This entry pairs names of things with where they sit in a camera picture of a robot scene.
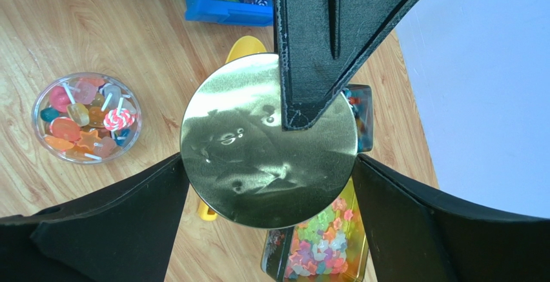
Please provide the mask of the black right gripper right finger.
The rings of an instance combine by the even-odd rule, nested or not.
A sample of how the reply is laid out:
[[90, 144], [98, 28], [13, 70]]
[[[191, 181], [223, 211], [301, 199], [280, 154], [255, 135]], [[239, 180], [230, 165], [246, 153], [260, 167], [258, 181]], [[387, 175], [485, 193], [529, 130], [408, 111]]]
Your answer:
[[378, 281], [548, 281], [549, 220], [482, 206], [359, 155], [352, 172]]

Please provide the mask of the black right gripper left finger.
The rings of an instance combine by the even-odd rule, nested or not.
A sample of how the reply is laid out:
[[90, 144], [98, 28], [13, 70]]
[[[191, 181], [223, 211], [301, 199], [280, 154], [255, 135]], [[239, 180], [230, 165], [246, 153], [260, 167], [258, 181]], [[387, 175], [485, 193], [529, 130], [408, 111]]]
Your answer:
[[2, 281], [163, 281], [189, 188], [174, 154], [31, 216], [1, 219]]

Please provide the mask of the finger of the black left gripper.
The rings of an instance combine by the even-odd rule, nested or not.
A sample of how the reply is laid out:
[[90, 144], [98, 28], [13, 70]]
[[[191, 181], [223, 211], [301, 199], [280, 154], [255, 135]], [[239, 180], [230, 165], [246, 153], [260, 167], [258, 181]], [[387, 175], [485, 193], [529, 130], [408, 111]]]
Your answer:
[[419, 0], [273, 0], [284, 130], [312, 127]]

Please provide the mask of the yellow plastic scoop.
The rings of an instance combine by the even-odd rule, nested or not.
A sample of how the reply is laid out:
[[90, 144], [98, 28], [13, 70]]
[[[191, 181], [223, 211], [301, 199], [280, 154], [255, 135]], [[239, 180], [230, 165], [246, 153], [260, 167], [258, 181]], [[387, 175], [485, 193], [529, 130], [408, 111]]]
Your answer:
[[[252, 54], [267, 52], [265, 45], [256, 37], [249, 35], [239, 38], [232, 46], [225, 60], [226, 63]], [[214, 221], [218, 217], [204, 201], [200, 201], [197, 209], [198, 216], [204, 221]]]

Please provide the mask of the clear glass jar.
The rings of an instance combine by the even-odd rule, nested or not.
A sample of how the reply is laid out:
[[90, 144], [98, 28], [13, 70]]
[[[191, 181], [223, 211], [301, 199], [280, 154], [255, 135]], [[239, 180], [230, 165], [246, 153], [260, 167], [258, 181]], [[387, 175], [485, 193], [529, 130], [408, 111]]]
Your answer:
[[32, 124], [52, 155], [93, 165], [121, 157], [143, 127], [138, 99], [121, 80], [97, 72], [69, 74], [36, 98]]

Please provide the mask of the white jar lid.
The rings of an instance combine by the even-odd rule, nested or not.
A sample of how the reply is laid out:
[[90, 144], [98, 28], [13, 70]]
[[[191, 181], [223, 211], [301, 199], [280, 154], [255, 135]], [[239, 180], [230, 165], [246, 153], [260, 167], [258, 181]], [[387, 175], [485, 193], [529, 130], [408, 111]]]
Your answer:
[[327, 208], [358, 153], [343, 94], [306, 130], [282, 127], [279, 59], [247, 55], [213, 72], [190, 98], [181, 125], [185, 173], [219, 216], [254, 228], [286, 228]]

